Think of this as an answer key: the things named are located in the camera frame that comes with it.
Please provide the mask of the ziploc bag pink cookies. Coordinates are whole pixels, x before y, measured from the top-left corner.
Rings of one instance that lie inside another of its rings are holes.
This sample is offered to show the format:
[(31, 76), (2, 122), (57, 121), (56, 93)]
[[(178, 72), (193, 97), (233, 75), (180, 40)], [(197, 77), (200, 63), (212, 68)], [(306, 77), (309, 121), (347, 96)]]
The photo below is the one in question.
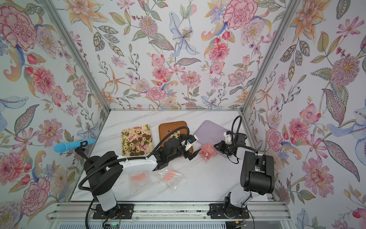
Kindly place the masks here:
[(209, 141), (208, 143), (202, 145), (200, 147), (199, 154), (205, 161), (209, 161), (210, 159), (217, 156), (217, 150), (214, 147), (213, 141)]

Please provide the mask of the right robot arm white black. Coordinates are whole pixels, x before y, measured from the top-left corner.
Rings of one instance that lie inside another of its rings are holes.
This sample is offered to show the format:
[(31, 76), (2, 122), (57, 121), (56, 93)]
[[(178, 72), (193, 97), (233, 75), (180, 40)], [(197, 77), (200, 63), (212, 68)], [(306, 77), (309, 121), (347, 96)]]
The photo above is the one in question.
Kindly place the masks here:
[(246, 145), (246, 134), (224, 133), (224, 140), (214, 145), (220, 153), (237, 157), (244, 149), (244, 158), (240, 175), (240, 187), (234, 188), (225, 197), (223, 210), (238, 210), (257, 196), (271, 194), (275, 187), (274, 157), (260, 154), (258, 150)]

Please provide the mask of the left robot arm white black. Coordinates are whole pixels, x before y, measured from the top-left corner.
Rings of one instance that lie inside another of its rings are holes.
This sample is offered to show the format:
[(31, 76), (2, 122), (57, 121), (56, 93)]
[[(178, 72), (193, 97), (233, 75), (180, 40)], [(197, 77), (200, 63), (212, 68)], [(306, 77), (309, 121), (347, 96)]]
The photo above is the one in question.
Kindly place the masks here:
[(87, 162), (86, 177), (79, 184), (78, 189), (88, 191), (97, 201), (104, 212), (116, 208), (117, 200), (112, 187), (122, 172), (148, 172), (166, 168), (172, 160), (184, 157), (194, 159), (199, 150), (191, 153), (190, 149), (198, 141), (196, 135), (181, 134), (179, 138), (164, 138), (162, 142), (147, 156), (118, 157), (109, 151), (102, 157), (93, 156)]

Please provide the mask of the ziploc bag beige cookies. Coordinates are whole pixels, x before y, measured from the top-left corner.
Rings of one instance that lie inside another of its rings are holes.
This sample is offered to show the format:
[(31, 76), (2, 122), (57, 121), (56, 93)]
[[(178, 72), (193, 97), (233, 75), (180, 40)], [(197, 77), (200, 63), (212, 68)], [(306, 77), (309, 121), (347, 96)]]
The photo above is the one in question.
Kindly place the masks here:
[(184, 176), (181, 173), (174, 170), (162, 170), (155, 176), (172, 191), (175, 191), (184, 179)]

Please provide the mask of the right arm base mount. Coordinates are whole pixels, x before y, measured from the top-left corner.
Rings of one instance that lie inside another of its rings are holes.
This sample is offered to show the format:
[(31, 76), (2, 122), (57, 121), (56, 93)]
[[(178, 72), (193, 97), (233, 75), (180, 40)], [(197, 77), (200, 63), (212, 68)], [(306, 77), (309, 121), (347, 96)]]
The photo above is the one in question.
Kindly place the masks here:
[(211, 219), (249, 219), (249, 211), (246, 203), (250, 197), (242, 200), (234, 200), (232, 192), (225, 196), (222, 203), (209, 204), (207, 215)]

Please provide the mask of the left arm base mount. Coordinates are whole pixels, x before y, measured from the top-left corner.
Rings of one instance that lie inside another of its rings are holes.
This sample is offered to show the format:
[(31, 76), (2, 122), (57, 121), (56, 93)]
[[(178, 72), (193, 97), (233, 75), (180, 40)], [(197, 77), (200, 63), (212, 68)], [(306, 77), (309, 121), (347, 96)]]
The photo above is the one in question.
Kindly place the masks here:
[(104, 211), (98, 204), (92, 219), (132, 219), (134, 207), (134, 204), (117, 204), (111, 210)]

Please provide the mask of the ziploc bag round cookies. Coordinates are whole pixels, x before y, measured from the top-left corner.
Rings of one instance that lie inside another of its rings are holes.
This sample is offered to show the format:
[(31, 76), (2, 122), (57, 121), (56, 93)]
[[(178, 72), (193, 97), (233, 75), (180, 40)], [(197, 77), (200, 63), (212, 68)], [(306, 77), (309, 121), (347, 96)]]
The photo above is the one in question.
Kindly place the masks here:
[(131, 194), (147, 190), (154, 184), (154, 179), (150, 171), (134, 172), (129, 174)]

